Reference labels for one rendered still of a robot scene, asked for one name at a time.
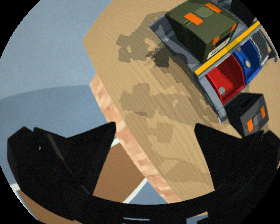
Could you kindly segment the grey metal shelf rack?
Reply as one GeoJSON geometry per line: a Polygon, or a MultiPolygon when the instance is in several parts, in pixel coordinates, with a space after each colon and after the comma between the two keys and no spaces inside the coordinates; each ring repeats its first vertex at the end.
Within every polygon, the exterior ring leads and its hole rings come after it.
{"type": "MultiPolygon", "coordinates": [[[[222,8],[226,9],[228,12],[230,12],[236,19],[239,20],[239,25],[237,26],[234,35],[232,36],[229,44],[235,40],[237,37],[239,37],[242,33],[244,33],[248,27],[238,16],[236,16],[233,12],[230,11],[231,6],[231,0],[211,0],[214,3],[218,4],[222,8]]],[[[271,58],[273,58],[274,62],[278,62],[277,58],[277,52],[266,36],[266,34],[261,29],[261,24],[258,25],[256,29],[254,29],[249,35],[247,35],[242,41],[240,41],[237,45],[235,45],[229,52],[227,52],[223,57],[218,59],[215,63],[213,63],[210,67],[208,67],[206,70],[204,70],[201,74],[198,76],[194,73],[195,70],[197,70],[201,64],[201,62],[182,44],[180,43],[176,35],[170,26],[170,23],[168,22],[165,15],[161,16],[159,19],[157,19],[154,23],[152,23],[149,28],[158,36],[158,38],[163,42],[163,44],[166,46],[166,48],[170,51],[170,53],[173,56],[178,55],[183,62],[191,69],[193,72],[193,78],[197,85],[200,87],[202,92],[204,93],[205,97],[209,101],[213,111],[218,115],[217,119],[219,123],[225,122],[227,117],[225,116],[227,113],[224,109],[224,106],[229,103],[232,99],[234,99],[241,91],[243,91],[250,83],[251,81],[258,75],[258,73],[262,70],[262,68],[265,66],[267,61],[271,58]],[[242,46],[254,33],[257,31],[260,31],[261,34],[266,39],[266,42],[268,46],[270,47],[271,51],[269,52],[269,57],[266,60],[265,64],[261,67],[260,71],[257,72],[257,74],[248,82],[248,85],[245,85],[245,87],[238,92],[232,99],[230,99],[227,103],[222,105],[218,95],[216,94],[215,90],[205,77],[207,73],[209,73],[212,69],[217,67],[221,62],[223,62],[226,58],[228,58],[235,50],[237,50],[240,46],[242,46]],[[172,50],[171,50],[172,49],[172,50]],[[276,56],[276,57],[275,57],[276,56]],[[204,76],[204,77],[203,77],[204,76]],[[199,81],[199,82],[198,82],[199,81]],[[221,118],[221,119],[220,119],[221,118]]]]}

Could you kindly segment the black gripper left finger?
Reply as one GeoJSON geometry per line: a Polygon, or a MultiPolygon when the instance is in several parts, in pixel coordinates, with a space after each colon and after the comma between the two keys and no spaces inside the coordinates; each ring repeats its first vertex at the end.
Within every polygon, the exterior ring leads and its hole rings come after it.
{"type": "Polygon", "coordinates": [[[68,138],[38,127],[33,131],[39,138],[40,148],[59,157],[83,192],[93,195],[115,137],[116,122],[68,138]]]}

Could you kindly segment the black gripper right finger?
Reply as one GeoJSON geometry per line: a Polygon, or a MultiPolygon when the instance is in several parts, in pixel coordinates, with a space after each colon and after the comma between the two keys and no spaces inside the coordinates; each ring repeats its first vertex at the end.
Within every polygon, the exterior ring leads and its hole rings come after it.
{"type": "Polygon", "coordinates": [[[226,184],[244,160],[251,146],[261,141],[264,130],[238,138],[196,123],[194,133],[206,160],[214,189],[226,184]]]}

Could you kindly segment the yellow flat bar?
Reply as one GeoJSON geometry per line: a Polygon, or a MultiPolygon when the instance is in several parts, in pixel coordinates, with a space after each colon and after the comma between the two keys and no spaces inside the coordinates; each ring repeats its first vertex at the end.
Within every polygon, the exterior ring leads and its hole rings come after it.
{"type": "Polygon", "coordinates": [[[215,56],[209,59],[206,63],[204,63],[201,67],[194,71],[194,73],[198,76],[208,67],[210,67],[213,63],[215,63],[218,59],[220,59],[223,55],[225,55],[229,50],[231,50],[235,45],[237,45],[241,40],[243,40],[248,34],[250,34],[260,22],[257,21],[254,25],[252,25],[249,29],[247,29],[244,33],[242,33],[239,37],[237,37],[234,41],[232,41],[229,45],[223,48],[220,52],[218,52],[215,56]]]}

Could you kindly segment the grey metal disc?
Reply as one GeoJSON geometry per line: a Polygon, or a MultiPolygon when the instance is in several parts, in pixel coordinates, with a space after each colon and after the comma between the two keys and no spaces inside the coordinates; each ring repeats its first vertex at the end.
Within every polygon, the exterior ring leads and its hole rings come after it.
{"type": "Polygon", "coordinates": [[[220,95],[224,95],[225,94],[225,89],[223,87],[219,87],[218,88],[220,95]]]}

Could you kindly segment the olive green case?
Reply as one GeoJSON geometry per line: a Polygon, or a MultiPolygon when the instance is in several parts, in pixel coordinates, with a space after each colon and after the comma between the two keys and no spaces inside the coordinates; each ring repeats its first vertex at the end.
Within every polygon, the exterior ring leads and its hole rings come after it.
{"type": "Polygon", "coordinates": [[[211,0],[188,0],[164,14],[177,40],[204,64],[227,46],[239,24],[211,0]]]}

